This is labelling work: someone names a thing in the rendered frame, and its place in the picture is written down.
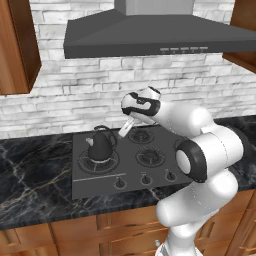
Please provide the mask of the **brown wooden drawer front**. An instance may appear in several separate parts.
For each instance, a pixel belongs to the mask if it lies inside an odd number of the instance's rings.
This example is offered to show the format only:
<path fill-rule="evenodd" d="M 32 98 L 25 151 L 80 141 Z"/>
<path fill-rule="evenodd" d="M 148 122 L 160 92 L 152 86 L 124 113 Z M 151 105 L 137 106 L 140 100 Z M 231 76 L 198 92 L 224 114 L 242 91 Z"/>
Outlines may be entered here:
<path fill-rule="evenodd" d="M 110 256 L 153 256 L 157 247 L 167 236 L 168 229 L 160 228 L 150 231 L 139 231 L 128 237 L 108 243 Z"/>
<path fill-rule="evenodd" d="M 0 231 L 0 255 L 26 251 L 53 244 L 48 224 Z"/>
<path fill-rule="evenodd" d="M 58 244 L 60 256 L 112 256 L 111 246 L 102 239 L 85 239 Z"/>
<path fill-rule="evenodd" d="M 106 217 L 106 229 L 151 227 L 158 224 L 155 206 L 108 213 Z"/>
<path fill-rule="evenodd" d="M 51 227 L 57 242 L 66 243 L 100 236 L 111 223 L 111 215 L 107 213 L 52 222 Z"/>

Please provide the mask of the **dark grey kettle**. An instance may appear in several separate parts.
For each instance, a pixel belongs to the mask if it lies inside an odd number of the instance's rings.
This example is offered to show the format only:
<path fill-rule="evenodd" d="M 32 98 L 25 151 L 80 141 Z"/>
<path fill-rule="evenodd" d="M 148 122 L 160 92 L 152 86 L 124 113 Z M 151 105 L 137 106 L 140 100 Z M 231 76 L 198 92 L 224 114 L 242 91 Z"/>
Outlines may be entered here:
<path fill-rule="evenodd" d="M 105 125 L 98 125 L 94 130 L 95 134 L 91 138 L 86 138 L 88 157 L 94 162 L 107 161 L 117 146 L 117 138 L 113 131 Z"/>

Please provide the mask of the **dark grey hob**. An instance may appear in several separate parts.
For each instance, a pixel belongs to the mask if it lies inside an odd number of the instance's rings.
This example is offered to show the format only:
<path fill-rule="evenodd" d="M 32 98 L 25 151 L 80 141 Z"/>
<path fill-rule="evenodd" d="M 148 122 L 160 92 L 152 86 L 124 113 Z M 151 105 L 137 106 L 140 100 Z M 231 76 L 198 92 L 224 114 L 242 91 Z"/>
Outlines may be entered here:
<path fill-rule="evenodd" d="M 94 163 L 88 158 L 88 143 L 95 133 L 84 132 L 73 135 L 72 152 L 72 197 L 80 199 L 130 192 L 146 188 L 189 183 L 175 161 L 174 148 L 181 137 L 160 126 L 134 127 L 128 135 L 120 139 L 118 131 L 112 130 L 117 138 L 117 146 L 111 158 L 102 163 Z M 165 179 L 165 170 L 172 171 L 177 179 Z M 142 185 L 140 179 L 146 173 L 152 178 L 150 185 Z M 126 182 L 124 189 L 116 189 L 114 183 L 121 177 Z"/>

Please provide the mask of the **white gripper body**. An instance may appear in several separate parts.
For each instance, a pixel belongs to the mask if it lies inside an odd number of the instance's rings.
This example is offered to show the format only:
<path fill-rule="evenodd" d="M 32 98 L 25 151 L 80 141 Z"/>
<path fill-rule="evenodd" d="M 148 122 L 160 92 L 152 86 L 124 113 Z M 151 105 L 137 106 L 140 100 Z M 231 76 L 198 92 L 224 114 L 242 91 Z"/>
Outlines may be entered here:
<path fill-rule="evenodd" d="M 134 123 L 135 123 L 135 119 L 133 117 L 129 117 L 128 120 L 125 122 L 125 124 L 119 130 L 118 135 L 121 138 L 124 138 L 132 129 Z"/>

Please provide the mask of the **black hob knob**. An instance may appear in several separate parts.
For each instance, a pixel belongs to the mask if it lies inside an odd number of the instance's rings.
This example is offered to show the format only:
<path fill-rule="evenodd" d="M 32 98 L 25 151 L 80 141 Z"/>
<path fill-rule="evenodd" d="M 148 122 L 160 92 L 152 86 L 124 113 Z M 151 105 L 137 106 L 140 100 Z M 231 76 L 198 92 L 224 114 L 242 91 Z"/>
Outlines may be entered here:
<path fill-rule="evenodd" d="M 152 183 L 152 178 L 146 173 L 143 173 L 140 182 L 142 185 L 150 185 Z"/>
<path fill-rule="evenodd" d="M 126 187 L 126 182 L 121 177 L 118 177 L 114 183 L 114 187 L 116 189 L 124 189 Z"/>
<path fill-rule="evenodd" d="M 172 171 L 170 171 L 169 169 L 166 169 L 165 172 L 166 172 L 165 179 L 167 181 L 174 182 L 177 179 L 176 175 Z"/>

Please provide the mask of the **dark grey range hood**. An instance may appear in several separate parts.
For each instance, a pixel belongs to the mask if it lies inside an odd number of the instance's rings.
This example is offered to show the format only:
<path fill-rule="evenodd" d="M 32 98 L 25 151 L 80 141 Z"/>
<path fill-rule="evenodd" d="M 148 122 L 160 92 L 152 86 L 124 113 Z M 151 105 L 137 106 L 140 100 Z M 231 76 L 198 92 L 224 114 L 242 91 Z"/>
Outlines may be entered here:
<path fill-rule="evenodd" d="M 67 23 L 67 59 L 256 51 L 256 32 L 181 11 L 133 14 L 133 0 L 115 0 L 114 8 Z"/>

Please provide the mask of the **brown wooden cupboard door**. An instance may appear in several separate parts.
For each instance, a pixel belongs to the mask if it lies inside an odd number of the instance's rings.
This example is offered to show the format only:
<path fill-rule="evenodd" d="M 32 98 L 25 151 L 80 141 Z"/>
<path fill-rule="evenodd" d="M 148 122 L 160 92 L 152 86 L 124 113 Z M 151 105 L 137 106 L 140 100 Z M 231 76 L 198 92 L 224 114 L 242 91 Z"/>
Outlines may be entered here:
<path fill-rule="evenodd" d="M 203 256 L 256 256 L 256 189 L 244 190 L 197 232 Z"/>

